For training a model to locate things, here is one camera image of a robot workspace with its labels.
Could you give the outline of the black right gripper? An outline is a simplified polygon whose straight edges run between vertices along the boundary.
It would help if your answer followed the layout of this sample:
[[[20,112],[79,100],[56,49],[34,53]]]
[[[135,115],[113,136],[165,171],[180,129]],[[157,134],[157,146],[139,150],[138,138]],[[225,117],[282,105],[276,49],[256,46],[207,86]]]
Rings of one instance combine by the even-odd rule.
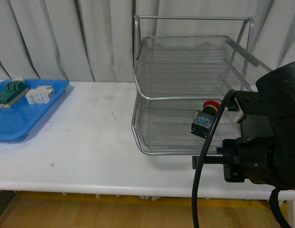
[[[273,153],[274,137],[258,137],[250,142],[225,139],[218,156],[206,156],[204,164],[222,164],[226,182],[277,183]]]

